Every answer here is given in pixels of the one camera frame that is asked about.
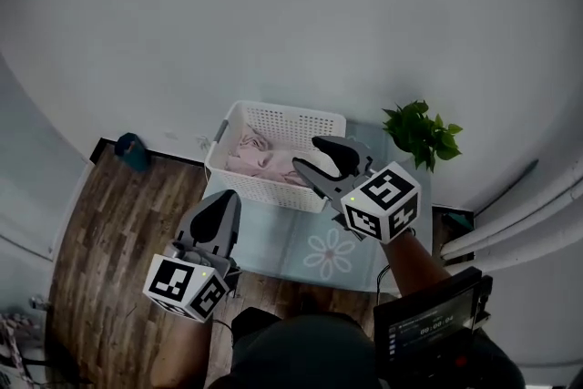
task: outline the white cube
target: white cube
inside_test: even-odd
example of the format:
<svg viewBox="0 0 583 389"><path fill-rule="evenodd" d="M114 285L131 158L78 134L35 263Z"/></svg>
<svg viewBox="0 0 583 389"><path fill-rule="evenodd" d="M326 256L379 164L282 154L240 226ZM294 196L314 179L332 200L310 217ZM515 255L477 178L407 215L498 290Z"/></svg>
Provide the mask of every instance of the white cube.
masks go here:
<svg viewBox="0 0 583 389"><path fill-rule="evenodd" d="M229 291L217 270L155 254L143 292L178 316L205 322Z"/></svg>
<svg viewBox="0 0 583 389"><path fill-rule="evenodd" d="M348 227L388 243L419 216L421 185L396 162L342 197Z"/></svg>

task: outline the black device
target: black device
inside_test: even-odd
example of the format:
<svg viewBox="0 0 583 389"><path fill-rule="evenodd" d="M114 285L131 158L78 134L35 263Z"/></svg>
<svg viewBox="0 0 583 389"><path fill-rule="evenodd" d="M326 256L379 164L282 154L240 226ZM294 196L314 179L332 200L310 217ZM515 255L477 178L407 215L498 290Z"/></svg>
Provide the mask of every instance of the black device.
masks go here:
<svg viewBox="0 0 583 389"><path fill-rule="evenodd" d="M391 387L455 387L492 291L492 278L468 268L422 291L374 308L379 377Z"/></svg>

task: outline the potted plant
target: potted plant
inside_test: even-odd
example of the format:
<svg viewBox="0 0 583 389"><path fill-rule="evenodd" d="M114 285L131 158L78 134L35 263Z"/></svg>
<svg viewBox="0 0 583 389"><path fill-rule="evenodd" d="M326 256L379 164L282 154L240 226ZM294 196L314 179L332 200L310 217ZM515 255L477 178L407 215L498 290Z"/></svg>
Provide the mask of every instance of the potted plant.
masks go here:
<svg viewBox="0 0 583 389"><path fill-rule="evenodd" d="M435 156L449 160L462 154L454 137L462 128L454 123L446 127L439 114L435 120L430 119L426 115L427 110L429 106L425 101L397 106L397 110L384 109L389 116L384 122L384 131L393 137L394 144L400 150L413 154L416 168L425 163L433 172Z"/></svg>

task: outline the flower pattern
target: flower pattern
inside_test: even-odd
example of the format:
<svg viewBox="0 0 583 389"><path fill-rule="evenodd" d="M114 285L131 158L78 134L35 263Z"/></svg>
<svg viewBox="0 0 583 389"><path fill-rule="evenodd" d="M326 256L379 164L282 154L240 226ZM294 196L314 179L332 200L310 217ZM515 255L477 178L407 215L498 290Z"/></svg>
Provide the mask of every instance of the flower pattern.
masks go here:
<svg viewBox="0 0 583 389"><path fill-rule="evenodd" d="M304 266L315 268L320 266L320 277L324 281L330 280L334 268L340 272L350 272L353 265L344 256L350 254L355 244L353 241L342 241L339 243L340 235L337 229L328 230L326 241L312 235L308 239L308 244L315 250L303 259Z"/></svg>

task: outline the digital display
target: digital display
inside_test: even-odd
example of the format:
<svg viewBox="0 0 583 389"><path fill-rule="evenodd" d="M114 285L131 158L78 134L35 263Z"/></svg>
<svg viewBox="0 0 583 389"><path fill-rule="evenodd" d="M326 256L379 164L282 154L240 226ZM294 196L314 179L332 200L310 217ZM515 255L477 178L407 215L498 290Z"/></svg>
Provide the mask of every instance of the digital display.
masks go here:
<svg viewBox="0 0 583 389"><path fill-rule="evenodd" d="M431 310L391 325L389 360L423 350L462 329L472 319L473 298L474 290L469 290Z"/></svg>

